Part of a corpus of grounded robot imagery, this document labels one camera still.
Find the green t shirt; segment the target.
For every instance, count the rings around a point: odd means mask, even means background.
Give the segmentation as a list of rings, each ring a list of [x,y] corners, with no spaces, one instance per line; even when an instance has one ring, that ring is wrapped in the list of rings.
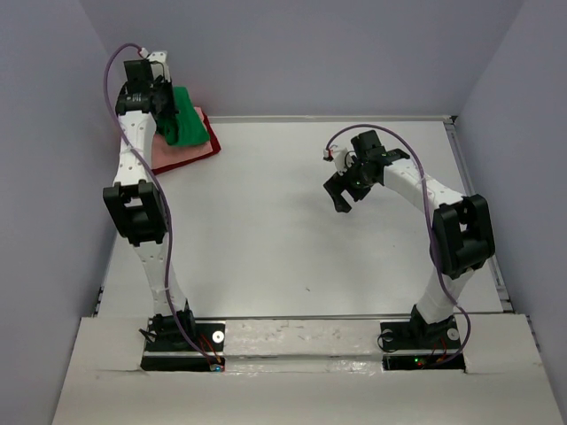
[[[157,133],[175,148],[200,146],[210,141],[206,126],[195,110],[189,91],[173,87],[174,110],[156,118]]]

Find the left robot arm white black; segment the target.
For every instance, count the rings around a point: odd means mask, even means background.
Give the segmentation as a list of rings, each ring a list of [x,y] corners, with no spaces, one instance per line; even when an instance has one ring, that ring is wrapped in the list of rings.
[[[124,64],[127,80],[111,115],[120,129],[120,158],[103,200],[120,236],[138,255],[150,287],[153,316],[142,330],[148,352],[194,352],[197,327],[172,266],[171,212],[151,172],[158,119],[177,110],[166,65],[148,58]]]

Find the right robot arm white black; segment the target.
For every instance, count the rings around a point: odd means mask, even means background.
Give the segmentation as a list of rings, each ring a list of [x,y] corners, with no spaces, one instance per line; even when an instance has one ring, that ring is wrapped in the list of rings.
[[[381,186],[406,199],[423,214],[429,239],[432,274],[407,321],[390,322],[377,338],[385,353],[435,350],[445,342],[461,353],[469,336],[450,339],[457,330],[455,313],[462,313],[459,296],[472,276],[495,254],[489,206],[479,194],[466,196],[430,177],[406,140],[387,149],[379,138],[391,129],[356,124],[358,135],[349,148],[329,140],[322,158],[335,167],[323,187],[338,213],[349,213],[353,202]]]

